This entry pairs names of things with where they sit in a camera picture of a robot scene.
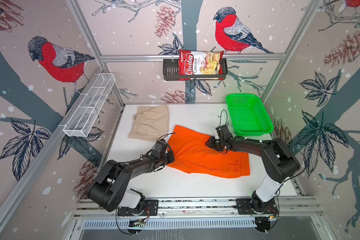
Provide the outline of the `orange shorts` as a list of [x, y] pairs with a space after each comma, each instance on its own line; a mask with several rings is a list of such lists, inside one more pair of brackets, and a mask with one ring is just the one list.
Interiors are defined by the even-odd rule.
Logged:
[[251, 174], [248, 153], [218, 152], [206, 143], [210, 136], [176, 125], [169, 138], [175, 161], [168, 166], [187, 174], [235, 179]]

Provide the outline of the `beige shorts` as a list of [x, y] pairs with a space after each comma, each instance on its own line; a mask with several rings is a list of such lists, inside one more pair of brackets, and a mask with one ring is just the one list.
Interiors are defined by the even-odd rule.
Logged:
[[139, 106], [133, 117], [129, 139], [155, 142], [169, 131], [170, 113], [167, 105]]

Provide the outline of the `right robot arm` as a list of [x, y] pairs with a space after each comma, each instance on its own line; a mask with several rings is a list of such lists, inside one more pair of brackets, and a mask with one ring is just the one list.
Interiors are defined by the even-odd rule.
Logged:
[[206, 142], [207, 147], [221, 154], [240, 152], [261, 157], [266, 175], [260, 186], [252, 193], [252, 199], [246, 209], [257, 214], [270, 210], [275, 203], [278, 190], [301, 167], [290, 148], [278, 138], [261, 141], [241, 136], [234, 137], [226, 125], [217, 127], [216, 133], [216, 137], [210, 137]]

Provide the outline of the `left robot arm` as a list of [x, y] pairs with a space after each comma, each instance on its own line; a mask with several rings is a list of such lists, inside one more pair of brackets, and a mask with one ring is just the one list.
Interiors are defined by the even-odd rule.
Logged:
[[146, 209], [145, 196], [139, 191], [128, 189], [130, 180], [142, 174], [157, 172], [174, 161], [174, 152], [164, 139], [156, 141], [151, 150], [136, 160], [109, 160], [89, 186], [87, 197], [108, 212], [127, 208], [136, 215], [141, 214]]

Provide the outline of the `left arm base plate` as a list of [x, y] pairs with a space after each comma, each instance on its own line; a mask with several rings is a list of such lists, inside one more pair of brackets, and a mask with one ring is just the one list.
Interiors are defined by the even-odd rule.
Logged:
[[157, 216], [159, 208], [158, 200], [144, 200], [138, 203], [134, 209], [127, 207], [118, 208], [119, 217], [150, 217]]

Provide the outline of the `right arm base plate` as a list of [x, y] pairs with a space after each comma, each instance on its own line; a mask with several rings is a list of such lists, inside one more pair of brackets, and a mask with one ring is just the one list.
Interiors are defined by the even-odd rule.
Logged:
[[239, 215], [278, 215], [279, 209], [275, 199], [262, 202], [260, 199], [243, 198], [236, 199], [236, 209]]

